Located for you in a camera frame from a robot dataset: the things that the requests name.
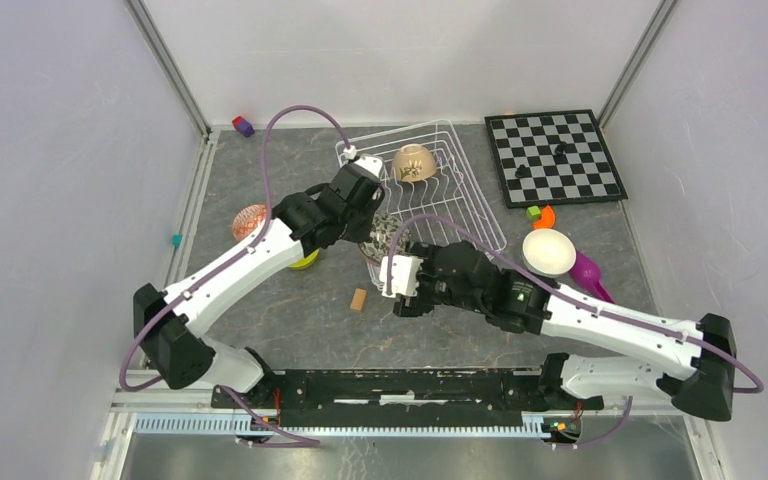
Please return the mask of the beige flower bowl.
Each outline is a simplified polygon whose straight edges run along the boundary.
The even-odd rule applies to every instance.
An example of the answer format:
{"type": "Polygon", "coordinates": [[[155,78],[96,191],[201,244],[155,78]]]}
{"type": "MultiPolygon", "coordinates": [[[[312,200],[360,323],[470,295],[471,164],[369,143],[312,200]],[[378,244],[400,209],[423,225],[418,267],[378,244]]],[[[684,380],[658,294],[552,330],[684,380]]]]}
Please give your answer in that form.
{"type": "Polygon", "coordinates": [[[396,151],[392,169],[397,181],[414,183],[433,177],[437,172],[437,163],[424,145],[407,144],[396,151]]]}

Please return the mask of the yellow-green bowl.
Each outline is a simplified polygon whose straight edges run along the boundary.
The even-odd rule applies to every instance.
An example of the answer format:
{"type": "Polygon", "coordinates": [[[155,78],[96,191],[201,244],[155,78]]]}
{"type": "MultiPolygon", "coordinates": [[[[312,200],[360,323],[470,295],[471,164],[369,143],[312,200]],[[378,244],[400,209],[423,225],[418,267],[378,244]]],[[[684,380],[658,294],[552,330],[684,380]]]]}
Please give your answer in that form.
{"type": "Polygon", "coordinates": [[[311,252],[309,255],[306,255],[301,260],[298,260],[288,266],[289,269],[292,270],[305,270],[307,268],[310,268],[318,259],[320,254],[320,250],[317,249],[313,252],[311,252]]]}

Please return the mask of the white ribbed bowl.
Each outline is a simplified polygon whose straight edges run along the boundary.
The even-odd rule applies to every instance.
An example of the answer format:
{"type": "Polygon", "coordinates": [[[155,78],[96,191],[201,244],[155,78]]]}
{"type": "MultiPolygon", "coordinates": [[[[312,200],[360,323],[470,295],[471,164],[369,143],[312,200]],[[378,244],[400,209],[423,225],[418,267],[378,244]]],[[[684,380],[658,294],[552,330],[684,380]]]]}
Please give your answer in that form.
{"type": "Polygon", "coordinates": [[[563,233],[551,229],[536,229],[525,236],[522,256],[527,268],[541,276],[557,278],[567,274],[575,265],[577,250],[563,233]]]}

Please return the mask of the blue patterned bowl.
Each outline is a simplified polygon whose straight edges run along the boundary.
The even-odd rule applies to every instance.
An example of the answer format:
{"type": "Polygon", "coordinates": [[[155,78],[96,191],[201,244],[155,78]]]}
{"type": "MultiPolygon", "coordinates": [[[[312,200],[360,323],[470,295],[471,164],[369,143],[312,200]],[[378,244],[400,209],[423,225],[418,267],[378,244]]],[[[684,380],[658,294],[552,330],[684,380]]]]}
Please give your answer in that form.
{"type": "Polygon", "coordinates": [[[262,203],[252,204],[240,210],[231,222],[234,240],[241,242],[250,236],[265,221],[266,213],[266,205],[262,203]]]}

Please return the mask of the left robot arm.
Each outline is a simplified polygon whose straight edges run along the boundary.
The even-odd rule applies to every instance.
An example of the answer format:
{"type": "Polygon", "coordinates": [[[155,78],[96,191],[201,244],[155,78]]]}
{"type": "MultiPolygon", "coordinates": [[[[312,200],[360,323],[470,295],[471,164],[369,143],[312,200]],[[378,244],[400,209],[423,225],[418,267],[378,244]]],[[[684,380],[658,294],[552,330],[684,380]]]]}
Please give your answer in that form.
{"type": "Polygon", "coordinates": [[[368,240],[385,197],[383,171],[381,159],[361,156],[331,182],[284,197],[251,234],[198,272],[163,289],[140,287],[133,295],[135,339],[160,381],[173,390],[198,381],[224,385],[250,407],[266,405],[274,381],[256,356],[205,336],[274,274],[340,240],[368,240]]]}

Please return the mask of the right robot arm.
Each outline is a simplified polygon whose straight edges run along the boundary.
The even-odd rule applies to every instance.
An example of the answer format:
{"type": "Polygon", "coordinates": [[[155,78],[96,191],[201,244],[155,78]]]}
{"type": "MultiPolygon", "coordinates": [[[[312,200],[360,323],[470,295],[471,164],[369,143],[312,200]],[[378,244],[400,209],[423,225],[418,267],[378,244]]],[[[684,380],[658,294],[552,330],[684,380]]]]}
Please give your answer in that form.
{"type": "Polygon", "coordinates": [[[379,279],[400,317],[450,306],[480,314],[506,332],[611,351],[601,359],[550,355],[537,392],[551,408],[574,398],[649,396],[705,420],[733,416],[736,342],[723,316],[680,320],[621,307],[521,268],[499,267],[468,241],[414,243],[409,254],[382,259],[379,279]]]}

